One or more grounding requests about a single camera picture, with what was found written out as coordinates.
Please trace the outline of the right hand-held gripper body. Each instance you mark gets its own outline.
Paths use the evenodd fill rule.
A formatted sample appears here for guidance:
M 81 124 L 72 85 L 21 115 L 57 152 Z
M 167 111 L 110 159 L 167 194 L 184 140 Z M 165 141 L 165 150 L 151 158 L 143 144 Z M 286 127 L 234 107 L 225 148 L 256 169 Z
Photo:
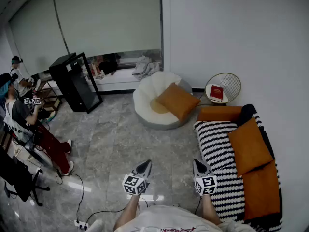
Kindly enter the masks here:
M 194 173 L 194 161 L 193 160 L 193 175 L 194 175 L 194 187 L 200 196 L 211 195 L 216 191 L 217 178 L 211 170 L 211 167 L 203 160 L 200 160 L 205 165 L 204 173 Z

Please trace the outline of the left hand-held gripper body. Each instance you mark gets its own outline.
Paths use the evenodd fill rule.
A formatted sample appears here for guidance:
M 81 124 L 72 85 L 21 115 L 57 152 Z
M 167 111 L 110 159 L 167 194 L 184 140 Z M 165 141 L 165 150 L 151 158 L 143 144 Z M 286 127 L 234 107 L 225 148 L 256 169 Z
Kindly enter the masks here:
M 150 161 L 150 169 L 149 172 L 146 174 L 140 174 L 136 171 L 136 167 L 142 163 L 138 163 L 133 167 L 133 169 L 129 172 L 129 174 L 126 174 L 123 181 L 122 186 L 125 191 L 125 193 L 130 195 L 140 195 L 145 192 L 147 189 L 149 183 L 148 178 L 150 176 L 151 170 L 152 170 L 152 161 Z

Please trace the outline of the orange sofa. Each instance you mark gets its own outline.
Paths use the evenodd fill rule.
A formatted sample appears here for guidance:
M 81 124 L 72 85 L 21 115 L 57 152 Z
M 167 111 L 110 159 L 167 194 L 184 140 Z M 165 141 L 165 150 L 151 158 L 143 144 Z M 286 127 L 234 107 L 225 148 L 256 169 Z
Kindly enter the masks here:
M 197 121 L 236 121 L 242 106 L 210 106 L 201 108 Z

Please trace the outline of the white beanbag chair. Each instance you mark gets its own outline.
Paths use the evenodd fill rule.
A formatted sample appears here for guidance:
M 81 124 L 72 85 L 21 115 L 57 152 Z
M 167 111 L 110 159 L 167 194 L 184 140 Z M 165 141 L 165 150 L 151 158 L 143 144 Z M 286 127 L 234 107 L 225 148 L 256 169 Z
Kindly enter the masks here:
M 140 122 L 156 130 L 171 130 L 185 124 L 188 119 L 180 121 L 175 115 L 167 111 L 158 113 L 151 108 L 151 103 L 159 97 L 171 83 L 175 83 L 189 93 L 190 84 L 172 72 L 155 72 L 140 81 L 138 88 L 133 92 L 134 108 Z

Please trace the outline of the person's right forearm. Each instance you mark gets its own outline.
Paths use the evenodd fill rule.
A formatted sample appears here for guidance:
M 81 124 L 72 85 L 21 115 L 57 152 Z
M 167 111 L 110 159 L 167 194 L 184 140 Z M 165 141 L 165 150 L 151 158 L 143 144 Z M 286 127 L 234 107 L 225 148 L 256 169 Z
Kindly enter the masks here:
M 202 196 L 201 202 L 202 202 L 202 217 L 205 220 L 208 220 L 209 222 L 212 222 L 215 225 L 219 225 L 221 221 L 213 206 L 210 195 Z

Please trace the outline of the person's left forearm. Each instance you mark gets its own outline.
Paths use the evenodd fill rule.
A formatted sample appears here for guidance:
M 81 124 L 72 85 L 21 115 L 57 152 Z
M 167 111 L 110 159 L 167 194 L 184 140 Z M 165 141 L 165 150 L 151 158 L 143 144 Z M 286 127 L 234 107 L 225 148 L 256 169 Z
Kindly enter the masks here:
M 125 224 L 129 223 L 131 220 L 133 220 L 136 217 L 136 212 L 138 209 L 140 195 L 132 195 L 129 203 L 123 210 L 120 217 L 117 219 L 113 232 L 115 232 L 118 228 L 124 226 Z

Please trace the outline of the white power strip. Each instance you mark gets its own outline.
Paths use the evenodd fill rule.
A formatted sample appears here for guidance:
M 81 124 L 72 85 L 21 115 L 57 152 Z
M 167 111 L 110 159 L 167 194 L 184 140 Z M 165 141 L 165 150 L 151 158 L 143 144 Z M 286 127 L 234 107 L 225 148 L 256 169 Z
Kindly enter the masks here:
M 89 224 L 82 221 L 74 221 L 74 225 L 78 227 L 80 230 L 87 230 L 89 228 Z

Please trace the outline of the red hardcover book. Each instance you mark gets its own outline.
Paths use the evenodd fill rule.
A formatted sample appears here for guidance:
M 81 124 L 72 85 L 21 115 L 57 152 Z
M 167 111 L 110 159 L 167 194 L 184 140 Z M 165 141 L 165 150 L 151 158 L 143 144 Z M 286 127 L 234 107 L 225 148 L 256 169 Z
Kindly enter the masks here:
M 220 86 L 212 85 L 210 90 L 210 99 L 216 102 L 223 100 L 224 89 Z

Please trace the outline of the grey crumpled clothes pile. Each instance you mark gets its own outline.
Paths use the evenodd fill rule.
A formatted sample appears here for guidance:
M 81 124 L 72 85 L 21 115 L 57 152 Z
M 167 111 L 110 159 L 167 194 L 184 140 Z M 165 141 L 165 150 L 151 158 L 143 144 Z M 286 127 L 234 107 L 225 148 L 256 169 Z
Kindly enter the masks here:
M 132 75 L 138 80 L 141 80 L 145 77 L 151 76 L 157 71 L 160 71 L 160 63 L 152 61 L 151 58 L 142 55 L 137 59 Z

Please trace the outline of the pile of colourful small boxes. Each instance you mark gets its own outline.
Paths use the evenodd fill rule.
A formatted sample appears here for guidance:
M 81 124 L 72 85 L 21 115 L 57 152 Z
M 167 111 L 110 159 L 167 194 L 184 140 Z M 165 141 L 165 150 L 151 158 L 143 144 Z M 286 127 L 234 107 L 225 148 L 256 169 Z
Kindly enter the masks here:
M 89 67 L 94 79 L 102 80 L 104 78 L 105 74 L 101 71 L 97 62 L 90 63 Z

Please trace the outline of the black bag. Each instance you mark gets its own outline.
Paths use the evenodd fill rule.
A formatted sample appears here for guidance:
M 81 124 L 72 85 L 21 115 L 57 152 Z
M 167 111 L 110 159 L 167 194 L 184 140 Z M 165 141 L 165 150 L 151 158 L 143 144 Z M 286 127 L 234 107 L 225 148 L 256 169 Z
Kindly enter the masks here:
M 118 62 L 120 55 L 117 53 L 103 55 L 103 61 L 98 65 L 99 69 L 103 71 L 105 75 L 108 75 L 118 68 Z

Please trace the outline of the black glass door cabinet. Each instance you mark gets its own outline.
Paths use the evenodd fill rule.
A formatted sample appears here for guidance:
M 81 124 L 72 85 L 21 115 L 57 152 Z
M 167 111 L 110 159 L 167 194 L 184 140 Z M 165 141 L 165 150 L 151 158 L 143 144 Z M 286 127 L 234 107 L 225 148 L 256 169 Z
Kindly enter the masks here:
M 102 103 L 85 53 L 59 57 L 49 73 L 74 112 L 92 112 Z

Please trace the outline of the brown wooden rack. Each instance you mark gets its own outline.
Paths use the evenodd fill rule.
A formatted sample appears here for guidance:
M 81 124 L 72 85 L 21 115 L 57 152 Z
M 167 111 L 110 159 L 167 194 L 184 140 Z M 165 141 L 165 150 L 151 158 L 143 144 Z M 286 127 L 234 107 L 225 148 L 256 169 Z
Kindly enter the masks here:
M 62 104 L 60 97 L 51 86 L 52 80 L 41 81 L 36 95 L 41 99 L 43 108 L 49 112 L 57 112 Z

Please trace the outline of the black office chair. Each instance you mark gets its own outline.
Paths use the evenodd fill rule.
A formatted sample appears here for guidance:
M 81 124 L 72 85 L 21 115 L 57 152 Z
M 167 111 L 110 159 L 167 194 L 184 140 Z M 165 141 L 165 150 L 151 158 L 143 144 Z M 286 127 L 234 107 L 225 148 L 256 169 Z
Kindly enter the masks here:
M 50 191 L 50 188 L 37 185 L 39 174 L 42 173 L 43 170 L 38 169 L 35 175 L 31 174 L 27 165 L 19 161 L 15 156 L 10 157 L 3 149 L 3 146 L 0 145 L 0 177 L 5 180 L 5 184 L 9 184 L 15 189 L 15 191 L 10 191 L 5 185 L 4 191 L 7 197 L 15 195 L 26 202 L 33 195 L 36 204 L 43 206 L 38 200 L 36 190 Z

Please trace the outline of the white roller blind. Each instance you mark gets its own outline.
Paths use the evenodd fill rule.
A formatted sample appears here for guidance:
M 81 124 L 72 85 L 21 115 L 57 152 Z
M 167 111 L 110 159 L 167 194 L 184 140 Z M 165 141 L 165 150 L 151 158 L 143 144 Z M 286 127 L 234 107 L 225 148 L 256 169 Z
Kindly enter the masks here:
M 160 0 L 55 0 L 70 52 L 97 56 L 161 48 Z
M 12 17 L 10 28 L 29 75 L 48 70 L 67 54 L 54 0 L 30 0 Z

